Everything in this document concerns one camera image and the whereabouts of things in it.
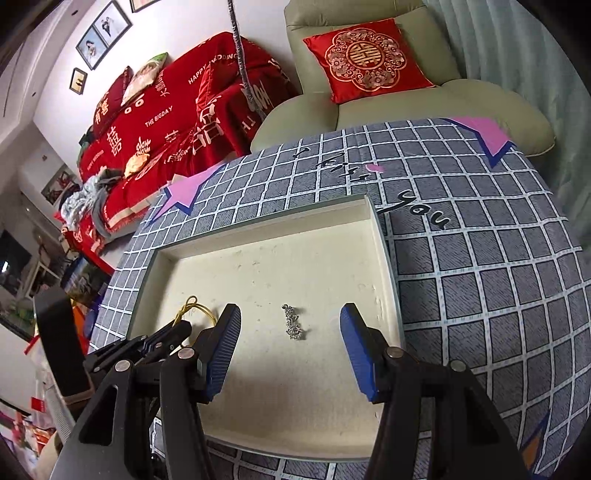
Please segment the metal screw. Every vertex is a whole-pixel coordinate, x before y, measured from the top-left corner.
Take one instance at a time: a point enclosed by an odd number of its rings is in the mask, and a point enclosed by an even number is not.
[[[192,348],[183,348],[178,351],[178,357],[182,358],[183,360],[187,360],[195,355],[195,350]]]
[[[131,362],[129,360],[119,360],[115,364],[115,370],[118,372],[125,372],[129,367],[131,367]]]
[[[389,346],[386,348],[386,355],[390,358],[402,358],[404,356],[404,350],[397,346]]]
[[[454,372],[463,372],[466,370],[466,364],[461,360],[452,360],[449,363],[449,366],[452,368]]]

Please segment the red blanket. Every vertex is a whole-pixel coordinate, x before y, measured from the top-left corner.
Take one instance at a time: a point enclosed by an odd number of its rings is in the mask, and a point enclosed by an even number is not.
[[[256,101],[266,112],[296,94],[278,64],[243,39],[246,67]],[[232,34],[220,33],[166,67],[157,82],[131,102],[80,162],[83,181],[103,166],[125,169],[135,154],[146,166],[109,194],[102,215],[111,232],[135,222],[175,174],[191,176],[229,156],[250,153],[261,124],[238,73]],[[104,245],[92,219],[80,223],[76,240],[98,252]]]

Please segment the table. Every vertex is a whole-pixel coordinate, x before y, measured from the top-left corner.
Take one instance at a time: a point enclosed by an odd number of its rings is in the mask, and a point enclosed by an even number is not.
[[[192,201],[179,198],[165,212],[162,194],[113,276],[91,345],[125,336],[157,248],[366,193],[383,213],[407,349],[430,362],[464,360],[517,444],[541,439],[532,470],[549,475],[589,415],[591,275],[551,191],[507,140],[478,119],[367,125],[233,160]],[[424,420],[418,478],[428,465]],[[152,440],[161,451],[157,422]],[[240,478],[342,480],[365,470],[364,463],[296,462],[219,445],[212,452],[221,478],[237,470]]]

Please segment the blue gripper pad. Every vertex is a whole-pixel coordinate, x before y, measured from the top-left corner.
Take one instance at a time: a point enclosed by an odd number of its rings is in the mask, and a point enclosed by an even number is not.
[[[208,346],[213,347],[213,351],[208,352],[209,354],[206,354],[205,358],[203,358],[207,361],[207,387],[205,393],[209,401],[212,401],[213,397],[222,391],[230,361],[238,342],[241,325],[240,308],[234,304],[228,304],[209,336],[207,343]]]
[[[369,329],[354,303],[347,303],[340,310],[340,332],[361,393],[369,401],[376,400],[376,352],[373,351]]]

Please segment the light green sofa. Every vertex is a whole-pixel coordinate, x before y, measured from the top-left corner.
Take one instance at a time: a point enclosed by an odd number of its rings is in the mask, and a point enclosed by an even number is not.
[[[391,17],[396,18],[423,73],[437,86],[332,103],[326,74],[302,39]],[[341,128],[450,116],[493,118],[529,157],[542,155],[554,145],[548,120],[520,95],[460,77],[443,33],[421,0],[291,0],[285,22],[304,94],[269,114],[252,142],[253,152]]]

